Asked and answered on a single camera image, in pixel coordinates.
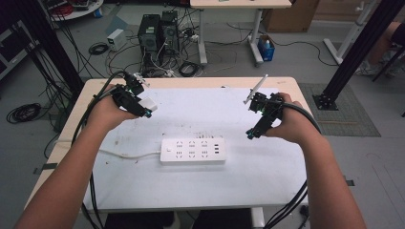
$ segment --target wrist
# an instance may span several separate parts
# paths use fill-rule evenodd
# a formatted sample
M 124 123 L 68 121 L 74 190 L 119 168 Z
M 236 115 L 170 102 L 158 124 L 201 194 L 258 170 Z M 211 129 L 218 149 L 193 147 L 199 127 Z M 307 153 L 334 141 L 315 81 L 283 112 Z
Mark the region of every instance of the wrist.
M 328 140 L 319 133 L 306 135 L 297 143 L 304 151 L 314 147 L 320 147 L 320 145 L 329 144 Z

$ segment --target white power strip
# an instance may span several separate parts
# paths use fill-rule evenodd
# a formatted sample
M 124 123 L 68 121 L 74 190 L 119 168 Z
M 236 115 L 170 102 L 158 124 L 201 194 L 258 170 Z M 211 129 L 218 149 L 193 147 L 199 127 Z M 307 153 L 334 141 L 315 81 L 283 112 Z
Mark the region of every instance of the white power strip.
M 223 138 L 176 138 L 161 142 L 160 161 L 170 162 L 224 162 Z

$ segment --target floor mat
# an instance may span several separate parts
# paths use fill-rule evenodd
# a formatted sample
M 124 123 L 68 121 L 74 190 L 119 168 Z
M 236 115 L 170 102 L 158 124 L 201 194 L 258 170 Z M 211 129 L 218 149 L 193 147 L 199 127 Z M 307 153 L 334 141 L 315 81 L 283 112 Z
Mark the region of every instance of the floor mat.
M 346 85 L 336 99 L 338 111 L 323 111 L 316 108 L 312 96 L 321 94 L 327 84 L 298 85 L 323 135 L 381 136 L 349 85 Z

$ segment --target finger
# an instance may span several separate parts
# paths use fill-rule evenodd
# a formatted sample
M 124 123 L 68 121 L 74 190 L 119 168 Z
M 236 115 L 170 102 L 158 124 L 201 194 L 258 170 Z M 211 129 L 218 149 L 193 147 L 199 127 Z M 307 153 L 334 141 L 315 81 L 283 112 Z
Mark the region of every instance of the finger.
M 274 127 L 274 128 L 270 128 L 265 132 L 265 136 L 278 136 L 278 128 Z
M 286 93 L 279 93 L 280 97 L 283 98 L 285 102 L 292 102 L 291 96 Z
M 301 107 L 301 108 L 303 107 L 303 105 L 298 101 L 293 101 L 292 103 L 299 106 L 299 107 Z

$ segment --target antenna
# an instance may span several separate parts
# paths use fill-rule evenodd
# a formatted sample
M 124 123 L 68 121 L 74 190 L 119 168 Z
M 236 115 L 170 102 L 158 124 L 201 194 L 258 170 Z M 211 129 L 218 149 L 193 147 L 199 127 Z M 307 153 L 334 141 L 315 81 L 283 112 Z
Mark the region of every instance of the antenna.
M 255 95 L 257 90 L 259 90 L 260 86 L 262 86 L 262 84 L 265 82 L 267 77 L 268 77 L 268 74 L 265 74 L 265 76 L 259 81 L 259 83 L 257 83 L 256 86 L 254 86 L 254 88 L 250 91 L 250 94 L 247 96 L 246 100 L 244 101 L 245 104 L 248 103 L 249 100 L 252 99 L 253 95 Z

